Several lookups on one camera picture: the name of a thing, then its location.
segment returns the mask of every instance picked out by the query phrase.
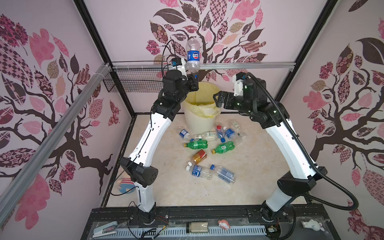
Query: plastic bottle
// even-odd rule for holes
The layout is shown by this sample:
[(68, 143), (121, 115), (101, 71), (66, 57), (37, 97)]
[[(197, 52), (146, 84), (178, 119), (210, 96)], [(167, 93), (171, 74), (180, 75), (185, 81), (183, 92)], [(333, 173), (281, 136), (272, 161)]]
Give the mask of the plastic bottle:
[(195, 134), (194, 141), (198, 140), (207, 140), (207, 141), (216, 141), (217, 133), (215, 131), (205, 132), (203, 134)]
[(193, 165), (191, 162), (188, 162), (188, 166), (186, 167), (188, 172), (195, 177), (202, 177), (208, 180), (212, 179), (213, 171), (206, 167), (200, 167), (198, 165)]
[(208, 143), (206, 140), (192, 141), (189, 143), (183, 143), (184, 147), (189, 147), (190, 149), (206, 149), (208, 148)]
[(191, 162), (193, 162), (194, 164), (199, 164), (206, 158), (207, 158), (207, 153), (203, 149), (201, 149), (195, 155), (192, 156)]
[(213, 170), (216, 173), (216, 176), (218, 176), (224, 182), (226, 183), (235, 182), (235, 174), (223, 168), (222, 166), (216, 167), (215, 165), (212, 164), (210, 169)]
[(233, 150), (234, 148), (235, 148), (235, 145), (233, 144), (232, 141), (226, 142), (226, 143), (220, 144), (215, 149), (212, 149), (212, 154), (216, 154), (216, 153), (222, 154), (230, 150)]
[(233, 126), (233, 129), (237, 132), (237, 135), (240, 137), (240, 138), (245, 138), (247, 135), (243, 132), (241, 132), (241, 127), (240, 127), (240, 124), (237, 123), (236, 120), (231, 120), (229, 125), (232, 125)]
[(189, 132), (188, 132), (185, 128), (183, 128), (183, 127), (181, 127), (181, 126), (179, 126), (179, 127), (177, 127), (177, 128), (179, 129), (179, 135), (180, 135), (185, 141), (192, 142), (192, 141), (194, 140), (193, 138), (191, 138)]
[(192, 74), (200, 69), (200, 43), (196, 38), (191, 38), (187, 42), (187, 67)]
[(216, 124), (216, 132), (217, 132), (217, 137), (220, 138), (220, 141), (225, 142), (222, 126), (218, 123)]
[(239, 145), (242, 142), (242, 138), (240, 138), (237, 133), (232, 128), (223, 127), (223, 132), (229, 138), (235, 146)]

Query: green soda bottle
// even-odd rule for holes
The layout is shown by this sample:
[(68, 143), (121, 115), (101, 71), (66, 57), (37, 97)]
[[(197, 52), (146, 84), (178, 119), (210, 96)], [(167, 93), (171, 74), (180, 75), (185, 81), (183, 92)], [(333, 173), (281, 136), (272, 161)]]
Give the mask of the green soda bottle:
[(190, 149), (206, 149), (208, 148), (208, 142), (206, 140), (192, 141), (183, 143), (183, 146), (189, 147)]
[(217, 146), (215, 149), (212, 149), (212, 153), (215, 154), (215, 153), (225, 153), (225, 152), (228, 152), (230, 150), (233, 150), (235, 148), (235, 145), (233, 144), (233, 142), (226, 142), (226, 143), (223, 143), (223, 144), (220, 144), (219, 146)]

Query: trash bin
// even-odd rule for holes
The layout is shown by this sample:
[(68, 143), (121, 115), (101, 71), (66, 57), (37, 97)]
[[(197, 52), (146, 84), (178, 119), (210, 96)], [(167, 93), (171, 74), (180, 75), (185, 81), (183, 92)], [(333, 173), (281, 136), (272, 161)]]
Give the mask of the trash bin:
[(215, 118), (221, 112), (213, 98), (219, 91), (220, 89), (212, 83), (199, 82), (199, 90), (188, 93), (182, 104), (190, 132), (198, 134), (213, 128)]

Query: wire basket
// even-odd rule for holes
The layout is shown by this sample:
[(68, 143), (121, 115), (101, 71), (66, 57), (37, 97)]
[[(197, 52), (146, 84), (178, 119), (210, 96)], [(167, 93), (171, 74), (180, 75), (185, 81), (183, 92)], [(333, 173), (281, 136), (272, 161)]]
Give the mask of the wire basket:
[(127, 93), (158, 93), (163, 89), (161, 65), (153, 65), (153, 68), (129, 68), (114, 69), (104, 78), (104, 84), (108, 92), (123, 90)]

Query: floor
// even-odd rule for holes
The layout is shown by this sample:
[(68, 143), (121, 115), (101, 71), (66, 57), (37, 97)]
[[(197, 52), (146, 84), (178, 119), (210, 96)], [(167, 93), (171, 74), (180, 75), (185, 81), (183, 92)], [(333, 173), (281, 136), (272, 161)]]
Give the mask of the floor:
[[(178, 114), (164, 133), (153, 156), (152, 166), (159, 170), (153, 195), (157, 206), (192, 205), (253, 205), (262, 204), (277, 187), (276, 181), (289, 171), (279, 148), (273, 139), (256, 122), (239, 114), (220, 114), (216, 121), (224, 126), (235, 119), (247, 137), (243, 143), (224, 154), (212, 154), (218, 141), (208, 142), (205, 149), (208, 157), (199, 166), (221, 165), (235, 174), (236, 180), (228, 185), (213, 176), (212, 180), (197, 178), (185, 170), (187, 162), (198, 151), (184, 148), (177, 127), (185, 127), (183, 114)], [(138, 115), (126, 148), (125, 157), (136, 147), (147, 124), (149, 115)], [(119, 179), (129, 178), (123, 173)], [(116, 181), (112, 193), (120, 194)], [(111, 195), (107, 207), (127, 207), (131, 201), (137, 203), (136, 192), (121, 196)], [(294, 204), (305, 204), (303, 197)]]

